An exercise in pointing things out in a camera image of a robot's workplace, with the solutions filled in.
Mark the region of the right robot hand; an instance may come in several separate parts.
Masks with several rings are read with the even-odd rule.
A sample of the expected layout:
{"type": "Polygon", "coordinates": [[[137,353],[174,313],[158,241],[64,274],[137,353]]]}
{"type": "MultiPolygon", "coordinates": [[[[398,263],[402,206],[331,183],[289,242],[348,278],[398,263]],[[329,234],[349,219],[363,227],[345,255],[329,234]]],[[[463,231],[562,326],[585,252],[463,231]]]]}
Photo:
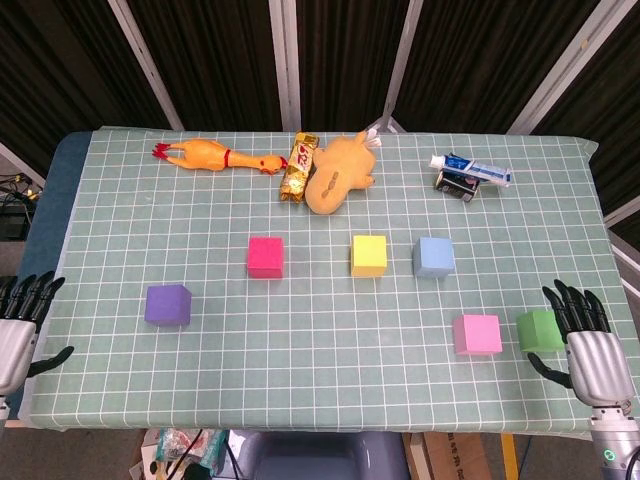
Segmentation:
{"type": "Polygon", "coordinates": [[[551,369],[529,352],[532,367],[545,379],[575,393],[593,408],[619,407],[631,411],[635,388],[619,337],[612,332],[604,306],[591,291],[579,291],[561,280],[553,289],[544,286],[544,296],[552,306],[568,370],[551,369]]]}

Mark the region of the yellow foam cube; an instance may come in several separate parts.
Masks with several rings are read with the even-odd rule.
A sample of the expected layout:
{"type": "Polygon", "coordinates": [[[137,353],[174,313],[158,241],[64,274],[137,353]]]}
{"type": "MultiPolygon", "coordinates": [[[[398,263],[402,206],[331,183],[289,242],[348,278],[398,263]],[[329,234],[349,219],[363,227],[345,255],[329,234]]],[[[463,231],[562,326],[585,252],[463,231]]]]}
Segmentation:
{"type": "Polygon", "coordinates": [[[387,239],[384,235],[354,235],[351,245],[351,275],[380,277],[387,268],[387,239]]]}

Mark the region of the colourful snack bags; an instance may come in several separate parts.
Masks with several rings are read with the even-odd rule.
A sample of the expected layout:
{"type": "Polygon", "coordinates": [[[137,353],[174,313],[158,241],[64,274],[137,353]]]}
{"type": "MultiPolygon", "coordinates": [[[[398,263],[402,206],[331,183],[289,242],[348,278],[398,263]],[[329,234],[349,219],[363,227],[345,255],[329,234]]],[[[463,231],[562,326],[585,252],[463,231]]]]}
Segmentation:
{"type": "Polygon", "coordinates": [[[213,480],[224,467],[229,432],[218,429],[149,429],[131,480],[213,480]]]}

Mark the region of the light blue foam cube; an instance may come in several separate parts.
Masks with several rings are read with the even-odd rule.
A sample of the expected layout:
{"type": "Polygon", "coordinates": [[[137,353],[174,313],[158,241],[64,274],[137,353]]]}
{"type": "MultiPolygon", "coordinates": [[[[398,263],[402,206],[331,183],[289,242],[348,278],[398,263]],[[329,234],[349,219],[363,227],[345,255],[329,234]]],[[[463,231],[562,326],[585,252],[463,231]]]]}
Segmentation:
{"type": "Polygon", "coordinates": [[[455,272],[453,243],[449,238],[420,237],[413,248],[416,277],[441,278],[455,272]]]}

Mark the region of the small black carton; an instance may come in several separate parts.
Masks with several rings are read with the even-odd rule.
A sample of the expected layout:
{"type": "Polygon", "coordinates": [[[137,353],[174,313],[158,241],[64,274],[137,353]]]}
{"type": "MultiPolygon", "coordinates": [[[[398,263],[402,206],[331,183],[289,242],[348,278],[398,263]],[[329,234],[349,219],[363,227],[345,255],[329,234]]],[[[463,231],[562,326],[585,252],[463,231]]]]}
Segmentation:
{"type": "Polygon", "coordinates": [[[470,202],[476,195],[480,180],[441,170],[436,178],[434,188],[463,202],[470,202]]]}

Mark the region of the blue table pad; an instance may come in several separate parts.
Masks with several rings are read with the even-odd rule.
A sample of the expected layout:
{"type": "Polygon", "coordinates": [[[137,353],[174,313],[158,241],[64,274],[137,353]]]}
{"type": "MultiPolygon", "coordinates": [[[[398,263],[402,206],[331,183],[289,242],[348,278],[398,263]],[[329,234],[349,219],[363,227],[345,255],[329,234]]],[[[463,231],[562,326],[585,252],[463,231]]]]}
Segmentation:
{"type": "Polygon", "coordinates": [[[19,280],[57,269],[91,138],[90,131],[74,132],[56,147],[25,243],[19,280]]]}

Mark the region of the yellow plush toy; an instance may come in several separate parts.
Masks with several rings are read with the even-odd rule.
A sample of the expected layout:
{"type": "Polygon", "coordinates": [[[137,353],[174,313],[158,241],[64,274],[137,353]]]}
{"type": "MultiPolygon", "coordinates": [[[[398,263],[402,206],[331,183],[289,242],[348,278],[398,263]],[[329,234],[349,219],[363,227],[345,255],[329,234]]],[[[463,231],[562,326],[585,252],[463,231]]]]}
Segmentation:
{"type": "Polygon", "coordinates": [[[307,206],[315,213],[334,213],[351,190],[363,190],[375,183],[373,148],[382,142],[376,129],[361,131],[354,137],[339,136],[313,155],[315,173],[305,190],[307,206]]]}

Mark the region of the magenta foam cube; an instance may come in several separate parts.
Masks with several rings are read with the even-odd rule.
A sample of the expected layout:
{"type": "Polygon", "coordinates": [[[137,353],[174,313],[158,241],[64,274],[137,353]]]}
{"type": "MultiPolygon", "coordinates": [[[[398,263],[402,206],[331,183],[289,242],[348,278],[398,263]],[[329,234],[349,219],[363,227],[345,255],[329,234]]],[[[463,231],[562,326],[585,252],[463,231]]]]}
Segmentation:
{"type": "Polygon", "coordinates": [[[251,278],[282,278],[284,272],[283,239],[281,237],[251,237],[248,244],[247,271],[251,278]]]}

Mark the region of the green checked tablecloth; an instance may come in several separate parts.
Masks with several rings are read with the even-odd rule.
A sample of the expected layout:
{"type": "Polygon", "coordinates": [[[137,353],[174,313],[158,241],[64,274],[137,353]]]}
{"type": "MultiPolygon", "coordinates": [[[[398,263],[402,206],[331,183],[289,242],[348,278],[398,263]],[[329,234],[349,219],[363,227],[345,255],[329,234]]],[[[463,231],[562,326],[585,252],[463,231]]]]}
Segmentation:
{"type": "Polygon", "coordinates": [[[375,183],[334,214],[279,198],[280,177],[188,171],[157,159],[179,132],[92,133],[38,345],[73,346],[30,381],[40,428],[146,426],[461,430],[582,435],[589,409],[543,379],[516,319],[555,279],[593,291],[640,392],[640,341],[589,161],[575,137],[382,137],[375,183]],[[470,202],[434,188],[433,155],[509,169],[470,202]],[[354,235],[384,235],[380,277],[351,275],[354,235]],[[281,237],[282,278],[251,278],[249,239],[281,237]],[[416,277],[420,237],[449,238],[455,272],[416,277]],[[144,320],[149,286],[184,285],[191,321],[144,320]],[[459,355],[453,321],[497,315],[502,352],[459,355]]]}

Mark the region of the white partition frame post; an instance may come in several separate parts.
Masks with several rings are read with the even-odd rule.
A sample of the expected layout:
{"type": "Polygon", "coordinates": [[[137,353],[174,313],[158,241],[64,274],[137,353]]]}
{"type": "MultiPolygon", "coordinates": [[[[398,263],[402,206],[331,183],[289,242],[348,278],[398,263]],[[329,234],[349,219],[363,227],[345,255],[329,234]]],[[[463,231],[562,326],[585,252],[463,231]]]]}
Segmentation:
{"type": "Polygon", "coordinates": [[[268,0],[282,128],[302,127],[296,0],[268,0]]]}
{"type": "Polygon", "coordinates": [[[624,289],[640,301],[640,252],[617,236],[612,228],[640,211],[640,195],[604,216],[611,248],[621,271],[624,289]]]}
{"type": "Polygon", "coordinates": [[[399,133],[405,129],[393,118],[400,89],[404,79],[406,66],[415,38],[424,0],[409,0],[402,33],[400,36],[392,75],[384,102],[382,115],[371,125],[379,132],[399,133]]]}
{"type": "Polygon", "coordinates": [[[141,30],[130,9],[127,0],[107,0],[129,46],[147,79],[161,110],[167,118],[171,128],[182,131],[184,125],[173,104],[165,83],[155,64],[155,61],[144,40],[141,30]]]}
{"type": "Polygon", "coordinates": [[[636,2],[599,0],[507,130],[507,135],[529,135],[535,130],[636,2]]]}
{"type": "Polygon", "coordinates": [[[0,158],[13,164],[21,173],[29,176],[38,186],[44,187],[46,179],[42,177],[36,170],[31,168],[18,155],[16,155],[4,143],[0,142],[0,158]]]}

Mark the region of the yellow bar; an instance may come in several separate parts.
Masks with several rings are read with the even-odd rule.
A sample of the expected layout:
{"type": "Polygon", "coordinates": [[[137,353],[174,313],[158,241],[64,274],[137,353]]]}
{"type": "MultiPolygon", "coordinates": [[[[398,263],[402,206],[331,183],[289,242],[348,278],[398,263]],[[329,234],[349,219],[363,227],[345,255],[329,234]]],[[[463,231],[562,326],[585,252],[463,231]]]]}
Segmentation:
{"type": "Polygon", "coordinates": [[[501,447],[506,480],[519,480],[518,459],[514,435],[501,434],[501,447]]]}

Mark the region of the gold snack packet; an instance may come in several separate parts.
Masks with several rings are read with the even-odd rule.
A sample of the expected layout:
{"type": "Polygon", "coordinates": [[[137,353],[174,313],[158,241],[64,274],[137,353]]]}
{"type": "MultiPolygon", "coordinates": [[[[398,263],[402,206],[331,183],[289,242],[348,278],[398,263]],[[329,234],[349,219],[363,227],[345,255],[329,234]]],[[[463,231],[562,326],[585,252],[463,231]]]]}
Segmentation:
{"type": "Polygon", "coordinates": [[[280,184],[281,201],[300,203],[311,175],[313,155],[318,147],[319,137],[308,132],[295,135],[285,174],[280,184]]]}

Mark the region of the white blue toothpaste tube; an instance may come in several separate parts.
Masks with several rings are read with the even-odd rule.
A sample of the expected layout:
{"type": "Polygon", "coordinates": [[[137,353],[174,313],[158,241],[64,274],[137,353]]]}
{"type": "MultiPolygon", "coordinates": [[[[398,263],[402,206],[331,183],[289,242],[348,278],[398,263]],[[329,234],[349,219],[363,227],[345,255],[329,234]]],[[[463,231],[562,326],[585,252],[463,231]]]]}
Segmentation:
{"type": "Polygon", "coordinates": [[[508,187],[512,182],[512,172],[509,169],[478,163],[453,153],[449,155],[433,155],[430,160],[430,166],[456,175],[474,177],[482,182],[489,182],[502,187],[508,187]]]}

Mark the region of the pink foam cube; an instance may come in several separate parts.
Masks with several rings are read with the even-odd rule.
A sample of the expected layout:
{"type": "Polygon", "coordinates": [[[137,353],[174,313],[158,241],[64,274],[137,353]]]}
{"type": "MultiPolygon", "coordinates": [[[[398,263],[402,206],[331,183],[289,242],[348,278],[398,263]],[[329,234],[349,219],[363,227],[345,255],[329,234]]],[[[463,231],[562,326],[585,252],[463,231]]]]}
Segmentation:
{"type": "Polygon", "coordinates": [[[459,355],[493,355],[503,350],[497,315],[461,315],[453,321],[453,335],[459,355]]]}

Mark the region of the brown cardboard box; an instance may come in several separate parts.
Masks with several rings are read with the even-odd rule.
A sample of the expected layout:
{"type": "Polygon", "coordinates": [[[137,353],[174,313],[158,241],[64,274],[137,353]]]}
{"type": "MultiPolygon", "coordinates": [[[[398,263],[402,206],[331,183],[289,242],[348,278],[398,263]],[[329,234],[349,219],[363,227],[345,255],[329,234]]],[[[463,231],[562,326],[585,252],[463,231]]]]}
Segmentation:
{"type": "Polygon", "coordinates": [[[492,480],[479,433],[403,433],[411,480],[492,480]]]}

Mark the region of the yellow rubber chicken toy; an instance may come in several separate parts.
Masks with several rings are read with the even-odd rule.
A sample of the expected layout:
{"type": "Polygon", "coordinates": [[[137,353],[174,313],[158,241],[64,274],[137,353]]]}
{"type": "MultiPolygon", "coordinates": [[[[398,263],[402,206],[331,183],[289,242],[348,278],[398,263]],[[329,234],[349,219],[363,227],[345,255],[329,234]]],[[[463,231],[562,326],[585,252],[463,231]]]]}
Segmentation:
{"type": "Polygon", "coordinates": [[[242,167],[275,174],[287,167],[287,160],[279,155],[255,156],[234,151],[214,140],[192,139],[181,143],[157,143],[152,151],[156,158],[179,167],[221,171],[242,167]]]}

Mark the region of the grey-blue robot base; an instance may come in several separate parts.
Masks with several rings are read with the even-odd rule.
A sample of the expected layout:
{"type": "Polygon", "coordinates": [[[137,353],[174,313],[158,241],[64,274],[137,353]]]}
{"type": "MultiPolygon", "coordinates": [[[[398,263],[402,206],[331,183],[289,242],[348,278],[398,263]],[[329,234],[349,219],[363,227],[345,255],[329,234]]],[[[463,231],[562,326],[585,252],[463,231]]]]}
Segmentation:
{"type": "Polygon", "coordinates": [[[222,479],[409,480],[399,433],[232,430],[228,443],[222,479]]]}

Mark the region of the green foam cube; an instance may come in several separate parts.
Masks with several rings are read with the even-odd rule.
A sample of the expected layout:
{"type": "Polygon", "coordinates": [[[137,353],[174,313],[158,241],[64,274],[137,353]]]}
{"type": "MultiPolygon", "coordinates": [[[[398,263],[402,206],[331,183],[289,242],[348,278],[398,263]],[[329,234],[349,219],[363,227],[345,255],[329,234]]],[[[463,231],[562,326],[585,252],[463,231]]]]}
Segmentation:
{"type": "Polygon", "coordinates": [[[534,310],[516,319],[520,350],[523,352],[549,353],[564,349],[555,314],[552,311],[534,310]]]}

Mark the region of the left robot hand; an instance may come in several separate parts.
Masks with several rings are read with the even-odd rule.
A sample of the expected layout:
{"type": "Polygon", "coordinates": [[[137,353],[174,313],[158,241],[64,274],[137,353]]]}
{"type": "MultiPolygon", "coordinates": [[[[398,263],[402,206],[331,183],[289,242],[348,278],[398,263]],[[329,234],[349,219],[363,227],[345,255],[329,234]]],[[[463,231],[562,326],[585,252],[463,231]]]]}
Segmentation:
{"type": "Polygon", "coordinates": [[[0,399],[16,392],[26,379],[62,365],[74,352],[64,347],[57,355],[34,360],[44,320],[65,278],[54,271],[41,276],[0,277],[0,399]]]}

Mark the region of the purple foam cube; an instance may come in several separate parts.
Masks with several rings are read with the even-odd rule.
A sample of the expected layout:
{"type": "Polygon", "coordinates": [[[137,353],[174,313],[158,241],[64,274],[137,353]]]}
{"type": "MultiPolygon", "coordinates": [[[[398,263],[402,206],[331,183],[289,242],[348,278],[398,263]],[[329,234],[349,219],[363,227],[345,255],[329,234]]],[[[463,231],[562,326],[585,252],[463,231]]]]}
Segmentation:
{"type": "Polygon", "coordinates": [[[189,325],[191,302],[192,294],[184,285],[149,286],[144,320],[160,327],[189,325]]]}

